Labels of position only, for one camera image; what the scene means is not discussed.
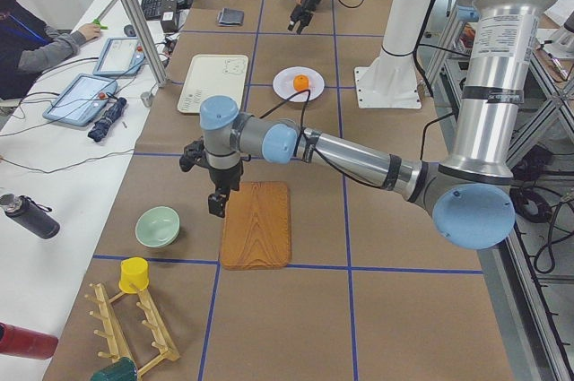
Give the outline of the near teach pendant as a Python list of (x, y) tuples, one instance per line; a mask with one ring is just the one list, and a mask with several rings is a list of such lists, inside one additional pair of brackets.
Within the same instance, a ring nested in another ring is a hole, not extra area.
[(42, 116), (58, 124), (87, 126), (117, 91), (117, 81), (92, 74), (79, 74), (52, 101)]

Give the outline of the aluminium frame post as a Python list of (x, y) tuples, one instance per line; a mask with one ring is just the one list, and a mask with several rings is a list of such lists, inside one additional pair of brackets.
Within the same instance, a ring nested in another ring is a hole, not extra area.
[(129, 21), (132, 23), (135, 29), (135, 33), (139, 38), (146, 60), (152, 70), (155, 81), (159, 88), (162, 88), (168, 78), (163, 66), (162, 61), (159, 58), (159, 54), (155, 43), (152, 38), (152, 34), (148, 27), (147, 21), (144, 18), (143, 11), (139, 0), (120, 0)]

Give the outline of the cream bear tray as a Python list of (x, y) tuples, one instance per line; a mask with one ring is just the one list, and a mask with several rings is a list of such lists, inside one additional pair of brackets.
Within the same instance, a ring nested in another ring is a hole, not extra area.
[(198, 114), (201, 103), (223, 95), (242, 105), (248, 57), (245, 55), (198, 54), (192, 58), (180, 93), (177, 111)]

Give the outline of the wooden cup rack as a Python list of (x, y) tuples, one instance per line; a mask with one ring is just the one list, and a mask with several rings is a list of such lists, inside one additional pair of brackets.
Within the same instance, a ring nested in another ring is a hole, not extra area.
[(90, 288), (84, 297), (93, 304), (89, 315), (100, 322), (93, 331), (104, 345), (97, 351), (99, 358), (134, 364), (136, 380), (146, 380), (158, 366), (181, 358), (148, 289), (110, 294), (102, 283), (92, 283)]

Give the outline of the yellow cup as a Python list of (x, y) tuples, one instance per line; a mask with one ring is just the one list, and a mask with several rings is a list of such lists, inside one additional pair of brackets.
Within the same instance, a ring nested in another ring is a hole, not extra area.
[(131, 257), (120, 263), (118, 287), (126, 294), (136, 294), (149, 286), (149, 264), (142, 257)]

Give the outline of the teach pendant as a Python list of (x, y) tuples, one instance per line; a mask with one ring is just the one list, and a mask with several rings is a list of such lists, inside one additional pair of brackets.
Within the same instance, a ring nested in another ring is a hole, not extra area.
[(144, 63), (145, 55), (136, 37), (107, 39), (93, 74), (104, 77), (132, 76)]
[(52, 101), (42, 116), (58, 124), (87, 126), (117, 91), (117, 81), (92, 74), (79, 74)]

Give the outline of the dark green cup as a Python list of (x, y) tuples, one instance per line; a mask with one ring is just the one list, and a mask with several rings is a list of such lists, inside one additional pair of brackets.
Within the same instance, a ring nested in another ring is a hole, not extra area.
[(135, 363), (128, 357), (109, 364), (91, 375), (91, 381), (137, 381), (138, 372)]

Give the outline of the dark blue folded umbrella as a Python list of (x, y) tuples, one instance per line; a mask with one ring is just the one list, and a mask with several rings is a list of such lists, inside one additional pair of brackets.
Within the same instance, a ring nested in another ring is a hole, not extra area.
[(101, 142), (107, 136), (112, 125), (123, 115), (126, 104), (126, 98), (118, 98), (95, 122), (93, 128), (88, 132), (88, 137), (95, 143)]

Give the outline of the white plate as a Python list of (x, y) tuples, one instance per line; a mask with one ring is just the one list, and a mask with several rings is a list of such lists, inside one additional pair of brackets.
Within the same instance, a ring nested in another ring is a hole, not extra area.
[(304, 102), (308, 96), (302, 93), (292, 97), (295, 92), (310, 90), (310, 100), (316, 99), (325, 89), (321, 74), (304, 66), (288, 67), (280, 71), (273, 80), (274, 92), (282, 99), (291, 102)]

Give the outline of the small metal cylinder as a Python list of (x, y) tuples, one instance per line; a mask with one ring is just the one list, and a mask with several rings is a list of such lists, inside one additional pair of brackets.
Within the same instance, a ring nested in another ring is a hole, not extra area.
[(150, 91), (145, 91), (140, 95), (142, 103), (149, 108), (153, 102), (153, 94)]

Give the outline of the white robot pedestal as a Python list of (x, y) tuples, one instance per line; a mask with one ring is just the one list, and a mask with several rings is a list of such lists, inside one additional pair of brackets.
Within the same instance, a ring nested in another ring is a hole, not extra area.
[(421, 107), (413, 53), (431, 0), (393, 0), (379, 56), (355, 69), (360, 108)]

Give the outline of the orange fruit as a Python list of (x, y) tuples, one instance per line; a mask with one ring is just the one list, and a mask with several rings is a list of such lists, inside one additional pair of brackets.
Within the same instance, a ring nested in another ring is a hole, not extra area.
[(305, 91), (309, 89), (309, 78), (305, 74), (297, 74), (292, 80), (293, 89), (296, 92)]

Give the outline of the red bottle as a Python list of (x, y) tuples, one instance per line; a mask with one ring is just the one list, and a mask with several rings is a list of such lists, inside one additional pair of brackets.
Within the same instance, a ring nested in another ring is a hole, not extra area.
[(54, 355), (57, 345), (58, 338), (52, 334), (1, 323), (2, 354), (44, 360)]

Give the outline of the far teach pendant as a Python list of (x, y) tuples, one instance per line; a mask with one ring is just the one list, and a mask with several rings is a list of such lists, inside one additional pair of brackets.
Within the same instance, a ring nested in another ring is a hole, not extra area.
[(107, 39), (93, 74), (104, 77), (132, 76), (144, 63), (145, 55), (136, 37)]

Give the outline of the seated person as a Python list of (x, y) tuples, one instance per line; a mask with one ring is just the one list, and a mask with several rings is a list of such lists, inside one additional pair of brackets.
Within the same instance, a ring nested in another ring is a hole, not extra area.
[(61, 33), (17, 0), (1, 0), (1, 99), (23, 98), (42, 72), (78, 54), (100, 34), (97, 23)]

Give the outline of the wooden cutting board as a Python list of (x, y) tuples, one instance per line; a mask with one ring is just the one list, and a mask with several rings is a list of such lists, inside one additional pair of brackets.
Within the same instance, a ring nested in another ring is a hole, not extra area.
[(283, 268), (291, 261), (291, 199), (285, 182), (242, 182), (227, 204), (220, 262), (227, 270)]

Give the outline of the green bowl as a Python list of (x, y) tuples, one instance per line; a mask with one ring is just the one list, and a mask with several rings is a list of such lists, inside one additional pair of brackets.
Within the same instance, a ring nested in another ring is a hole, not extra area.
[(156, 206), (144, 212), (135, 224), (136, 240), (145, 247), (170, 245), (179, 234), (180, 218), (168, 206)]

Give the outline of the grey folded cloth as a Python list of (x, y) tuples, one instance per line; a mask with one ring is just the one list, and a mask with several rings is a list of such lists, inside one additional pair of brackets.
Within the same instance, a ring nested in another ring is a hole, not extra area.
[(222, 27), (242, 26), (244, 12), (241, 10), (223, 8), (217, 16), (217, 24)]

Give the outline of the black bottle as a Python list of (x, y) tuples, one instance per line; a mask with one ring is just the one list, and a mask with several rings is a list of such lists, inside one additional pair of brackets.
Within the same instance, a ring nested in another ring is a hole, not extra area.
[(51, 209), (35, 203), (27, 195), (3, 194), (1, 208), (6, 217), (39, 238), (53, 238), (60, 231), (59, 223), (48, 215)]

